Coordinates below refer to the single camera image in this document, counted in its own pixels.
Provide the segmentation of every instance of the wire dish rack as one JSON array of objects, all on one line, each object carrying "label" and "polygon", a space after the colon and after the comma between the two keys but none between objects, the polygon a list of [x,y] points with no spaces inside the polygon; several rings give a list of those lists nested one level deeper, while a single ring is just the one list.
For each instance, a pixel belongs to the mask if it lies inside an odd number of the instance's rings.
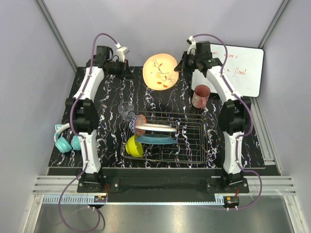
[{"label": "wire dish rack", "polygon": [[202,164],[207,161],[207,118],[199,114],[133,111],[135,115],[143,114],[147,123],[170,125],[177,132],[154,132],[170,135],[177,141],[171,145],[142,144],[143,157],[136,158],[125,150],[127,140],[134,135],[127,121],[122,133],[121,156],[127,159],[151,162],[174,162],[185,164]]}]

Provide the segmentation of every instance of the cup handle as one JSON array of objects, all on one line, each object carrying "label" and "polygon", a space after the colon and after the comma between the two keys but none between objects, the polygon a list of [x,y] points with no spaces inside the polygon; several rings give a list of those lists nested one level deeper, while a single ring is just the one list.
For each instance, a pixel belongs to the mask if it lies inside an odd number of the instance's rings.
[{"label": "cup handle", "polygon": [[203,98],[202,99],[202,109],[204,109],[204,108],[206,108],[206,99],[205,98]]}]

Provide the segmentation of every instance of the headphones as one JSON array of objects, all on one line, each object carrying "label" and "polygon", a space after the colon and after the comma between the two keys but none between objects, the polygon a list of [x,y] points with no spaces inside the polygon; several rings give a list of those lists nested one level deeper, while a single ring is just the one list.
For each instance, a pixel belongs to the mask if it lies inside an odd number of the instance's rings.
[{"label": "headphones", "polygon": [[64,137],[59,138],[60,134],[64,130],[69,129],[69,128],[70,128],[69,123],[65,125],[55,125],[56,133],[54,134],[54,142],[55,142],[55,146],[62,153],[69,152],[72,149],[81,150],[80,140],[76,135],[73,137],[71,144]]}]

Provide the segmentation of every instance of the pink cup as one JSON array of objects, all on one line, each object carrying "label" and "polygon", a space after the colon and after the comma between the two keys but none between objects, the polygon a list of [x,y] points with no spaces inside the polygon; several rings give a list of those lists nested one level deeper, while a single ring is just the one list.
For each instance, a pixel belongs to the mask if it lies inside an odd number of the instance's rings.
[{"label": "pink cup", "polygon": [[210,89],[205,85],[197,85],[192,97],[192,105],[195,108],[206,108],[206,102],[210,95]]}]

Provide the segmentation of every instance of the black marble surface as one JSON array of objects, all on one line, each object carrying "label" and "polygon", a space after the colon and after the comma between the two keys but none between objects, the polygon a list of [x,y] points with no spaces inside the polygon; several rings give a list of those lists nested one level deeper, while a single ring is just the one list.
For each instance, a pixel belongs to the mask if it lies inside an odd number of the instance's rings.
[{"label": "black marble surface", "polygon": [[[217,125],[217,116],[221,109],[221,102],[217,94],[211,94],[204,110],[198,110],[191,106],[191,74],[179,75],[177,84],[166,91],[153,91],[149,89],[142,78],[142,67],[132,67],[136,80],[125,81],[114,76],[107,76],[100,84],[96,97],[95,107],[100,116],[100,125],[97,130],[97,151],[102,167],[221,167],[224,161],[225,140],[224,135]],[[85,69],[78,68],[70,97],[72,97],[83,80]],[[199,113],[207,116],[208,131],[208,160],[204,164],[177,164],[164,162],[150,162],[133,159],[124,159],[120,155],[122,133],[125,122],[122,120],[118,106],[124,101],[134,104],[134,110],[159,111],[178,113]],[[70,109],[66,109],[62,124],[69,122]],[[63,133],[68,141],[73,135],[71,131]],[[53,148],[49,166],[51,167],[82,167],[80,151],[71,151],[62,154]],[[255,129],[250,136],[243,140],[242,164],[245,167],[264,167],[264,161],[260,151]]]}]

